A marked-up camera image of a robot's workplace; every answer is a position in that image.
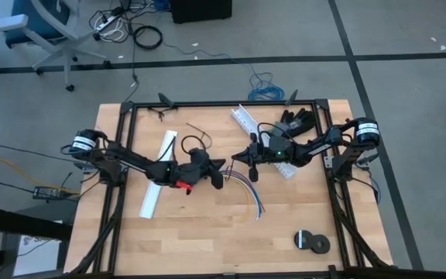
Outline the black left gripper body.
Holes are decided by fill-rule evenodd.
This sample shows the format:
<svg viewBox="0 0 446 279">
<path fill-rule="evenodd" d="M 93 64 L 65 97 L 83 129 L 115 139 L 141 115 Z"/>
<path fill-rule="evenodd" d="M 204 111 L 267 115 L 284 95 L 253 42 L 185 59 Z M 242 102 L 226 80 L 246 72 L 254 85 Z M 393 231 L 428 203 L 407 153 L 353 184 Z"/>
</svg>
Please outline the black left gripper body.
<svg viewBox="0 0 446 279">
<path fill-rule="evenodd" d="M 188 163 L 183 165 L 183 182 L 197 183 L 199 180 L 211 176 L 211 163 L 209 161 L 202 164 Z"/>
</svg>

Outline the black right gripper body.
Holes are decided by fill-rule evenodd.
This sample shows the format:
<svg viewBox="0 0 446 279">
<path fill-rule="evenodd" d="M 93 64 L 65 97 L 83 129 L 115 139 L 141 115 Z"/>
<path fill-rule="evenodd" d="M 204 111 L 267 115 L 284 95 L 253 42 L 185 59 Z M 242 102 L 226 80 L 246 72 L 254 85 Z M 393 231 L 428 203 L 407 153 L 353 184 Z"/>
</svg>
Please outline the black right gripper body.
<svg viewBox="0 0 446 279">
<path fill-rule="evenodd" d="M 273 150 L 269 147 L 263 147 L 257 156 L 258 163 L 282 163 L 288 161 L 286 150 Z"/>
</svg>

